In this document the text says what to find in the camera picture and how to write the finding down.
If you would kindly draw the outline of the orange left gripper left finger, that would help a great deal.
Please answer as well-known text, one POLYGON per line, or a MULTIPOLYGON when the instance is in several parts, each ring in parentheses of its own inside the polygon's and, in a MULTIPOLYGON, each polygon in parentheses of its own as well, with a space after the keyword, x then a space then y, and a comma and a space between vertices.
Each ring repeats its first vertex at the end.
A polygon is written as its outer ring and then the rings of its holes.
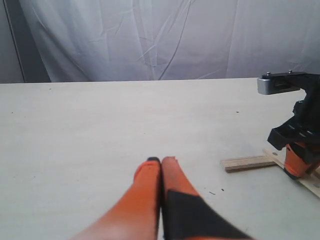
POLYGON ((156 240, 161 194, 161 163, 149 157, 136 170, 120 200, 74 240, 156 240))

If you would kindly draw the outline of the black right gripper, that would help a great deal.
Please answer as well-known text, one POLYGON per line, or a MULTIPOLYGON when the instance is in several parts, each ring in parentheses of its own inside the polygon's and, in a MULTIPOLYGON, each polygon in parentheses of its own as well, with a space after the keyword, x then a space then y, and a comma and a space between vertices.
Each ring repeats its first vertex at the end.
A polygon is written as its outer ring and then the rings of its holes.
POLYGON ((304 90, 306 96, 295 103, 289 120, 271 130, 267 141, 277 150, 286 148, 284 172, 291 179, 299 179, 311 166, 305 160, 320 156, 320 76, 305 74, 289 82, 304 90))

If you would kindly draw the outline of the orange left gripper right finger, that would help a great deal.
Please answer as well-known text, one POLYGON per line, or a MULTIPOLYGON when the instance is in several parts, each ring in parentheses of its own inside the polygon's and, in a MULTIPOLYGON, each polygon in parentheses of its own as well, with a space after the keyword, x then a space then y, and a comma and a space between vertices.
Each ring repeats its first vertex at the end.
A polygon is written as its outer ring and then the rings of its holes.
POLYGON ((166 240, 251 240, 199 195, 173 156, 161 162, 162 220, 166 240))

